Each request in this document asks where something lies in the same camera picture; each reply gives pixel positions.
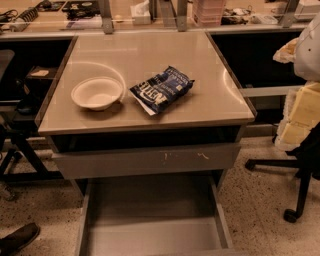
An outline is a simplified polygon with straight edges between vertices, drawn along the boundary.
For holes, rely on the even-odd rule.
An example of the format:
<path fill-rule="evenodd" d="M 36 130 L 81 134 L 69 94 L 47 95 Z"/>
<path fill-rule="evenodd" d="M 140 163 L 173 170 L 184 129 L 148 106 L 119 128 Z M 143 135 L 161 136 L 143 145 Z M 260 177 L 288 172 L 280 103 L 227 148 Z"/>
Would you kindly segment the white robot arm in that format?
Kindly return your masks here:
<path fill-rule="evenodd" d="M 301 32 L 273 55 L 277 62 L 293 63 L 294 74 L 306 83 L 290 89 L 285 98 L 275 145 L 286 151 L 298 147 L 320 122 L 320 13 Z"/>

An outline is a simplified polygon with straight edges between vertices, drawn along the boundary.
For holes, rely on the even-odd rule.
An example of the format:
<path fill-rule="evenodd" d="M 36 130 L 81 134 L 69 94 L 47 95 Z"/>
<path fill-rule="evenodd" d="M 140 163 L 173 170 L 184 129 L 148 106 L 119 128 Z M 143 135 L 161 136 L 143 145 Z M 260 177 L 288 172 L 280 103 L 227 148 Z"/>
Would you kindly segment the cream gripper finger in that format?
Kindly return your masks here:
<path fill-rule="evenodd" d="M 320 83 L 307 82 L 298 90 L 289 90 L 283 119 L 276 133 L 275 146 L 291 151 L 300 146 L 311 129 L 320 122 Z"/>

